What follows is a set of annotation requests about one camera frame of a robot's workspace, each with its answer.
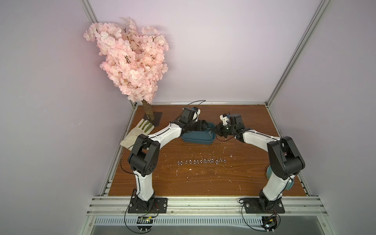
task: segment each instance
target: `artificial cherry blossom tree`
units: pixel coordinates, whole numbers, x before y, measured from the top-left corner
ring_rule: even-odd
[[[155,28],[142,28],[138,33],[132,19],[127,21],[127,29],[114,23],[93,23],[83,36],[88,41],[96,40],[99,55],[106,55],[100,68],[115,86],[129,100],[142,101],[148,118],[154,120],[150,104],[158,89],[157,81],[168,69],[163,63],[168,44]]]

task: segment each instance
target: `black cable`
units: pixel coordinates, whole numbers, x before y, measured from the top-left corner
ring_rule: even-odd
[[[199,102],[199,101],[202,101],[202,102],[199,103],[197,106],[199,106],[200,104],[202,104],[202,103],[205,102],[206,100],[196,100],[196,101],[193,101],[192,103],[187,104],[187,105],[183,108],[183,111],[184,111],[184,109],[185,109],[188,105],[193,104],[193,103],[196,103],[196,102]]]
[[[162,133],[160,133],[160,134],[158,134],[158,135],[156,135],[156,136],[149,137],[148,139],[151,139],[151,138],[157,137],[157,136],[159,136],[159,135],[165,133],[165,132],[168,131],[168,130],[169,130],[169,129],[165,130],[164,132],[162,132]],[[139,142],[137,142],[137,143],[134,143],[133,145],[136,145],[136,144],[138,144],[138,143],[140,143],[140,142],[143,142],[143,141],[145,141],[145,140],[147,140],[147,139],[143,139],[143,140],[141,140],[141,141],[139,141]],[[124,156],[125,152],[127,152],[128,149],[129,149],[130,147],[132,147],[133,145],[129,146],[129,147],[123,152],[123,154],[121,155],[121,157],[120,157],[120,168],[121,168],[124,172],[126,172],[126,173],[128,173],[128,174],[136,175],[135,173],[131,173],[131,172],[128,172],[128,171],[124,170],[123,166],[121,165],[121,162],[122,162],[122,160],[123,160],[123,156]]]
[[[219,141],[221,141],[221,142],[226,142],[226,141],[229,141],[230,139],[234,138],[235,136],[233,136],[233,137],[231,137],[231,138],[229,138],[229,139],[226,139],[226,140],[220,140],[220,139],[218,139],[217,135],[215,135],[215,137],[217,138],[217,140],[219,140]]]
[[[244,219],[244,216],[243,216],[243,207],[244,207],[244,203],[243,203],[243,205],[241,206],[241,217],[243,218],[244,223],[246,223],[246,225],[247,225],[248,227],[250,227],[251,229],[253,229],[253,230],[256,230],[256,231],[259,231],[259,232],[266,232],[266,230],[258,230],[258,229],[255,229],[255,228],[252,228],[251,226],[249,226],[249,224],[246,222],[246,220]]]
[[[148,232],[151,231],[151,228],[149,229],[149,231],[146,231],[146,232],[135,232],[135,231],[131,230],[131,229],[128,227],[127,223],[125,222],[125,215],[127,214],[128,208],[129,208],[129,206],[130,206],[130,203],[132,202],[132,197],[133,197],[135,191],[137,191],[137,189],[134,188],[133,191],[132,191],[132,195],[130,196],[130,201],[129,201],[129,204],[128,204],[128,206],[127,206],[127,209],[126,209],[125,212],[124,212],[124,224],[125,224],[125,226],[129,229],[129,231],[131,231],[131,232],[133,232],[133,233],[137,233],[137,234],[148,233]]]

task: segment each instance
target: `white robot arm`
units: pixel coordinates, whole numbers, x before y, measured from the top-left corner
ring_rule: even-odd
[[[205,120],[198,120],[197,107],[184,108],[182,114],[167,127],[149,136],[139,135],[129,155],[128,162],[136,177],[137,192],[132,205],[142,211],[150,211],[154,205],[152,173],[157,166],[159,150],[171,140],[188,131],[204,131],[208,128]]]
[[[295,175],[305,167],[294,141],[288,136],[279,138],[246,128],[238,114],[223,114],[220,119],[222,123],[215,128],[217,135],[224,137],[233,135],[237,140],[255,145],[269,153],[272,173],[268,183],[259,194],[260,210],[273,210],[276,205],[282,205],[280,201],[282,192]]]

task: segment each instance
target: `teal container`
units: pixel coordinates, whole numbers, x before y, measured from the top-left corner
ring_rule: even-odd
[[[182,135],[184,142],[194,143],[194,144],[211,144],[215,139],[215,133],[210,131],[214,129],[214,123],[208,122],[209,128],[205,131],[192,131]]]

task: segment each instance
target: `wooden table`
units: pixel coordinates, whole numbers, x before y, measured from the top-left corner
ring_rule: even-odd
[[[153,106],[154,112],[163,112],[161,123],[153,130],[157,132],[174,120],[184,106]],[[264,105],[201,105],[199,119],[218,124],[224,113],[240,114],[246,127],[278,136],[274,124]],[[132,128],[144,115],[138,107]],[[127,162],[129,153],[124,154],[122,165],[130,169]],[[222,159],[222,162],[203,164],[183,164],[183,160],[193,161]],[[157,168],[153,172],[153,188],[157,196],[258,196],[266,185],[266,169],[269,166],[268,153],[236,139],[227,142],[215,140],[211,145],[186,143],[177,138],[164,146],[159,153]],[[136,187],[135,176],[123,172],[118,165],[109,196],[126,196]],[[285,196],[305,196],[299,179],[294,186],[284,191]]]

